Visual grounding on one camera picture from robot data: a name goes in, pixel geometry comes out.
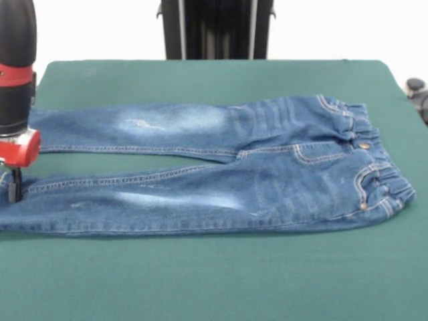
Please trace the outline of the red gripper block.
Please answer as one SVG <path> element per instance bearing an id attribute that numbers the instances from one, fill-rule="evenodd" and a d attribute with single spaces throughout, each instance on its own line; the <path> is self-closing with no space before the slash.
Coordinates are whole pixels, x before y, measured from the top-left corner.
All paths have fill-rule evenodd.
<path id="1" fill-rule="evenodd" d="M 9 137 L 1 137 L 1 163 L 11 168 L 9 202 L 22 200 L 22 173 L 20 168 L 32 165 L 40 152 L 41 134 L 28 128 L 25 132 Z"/>

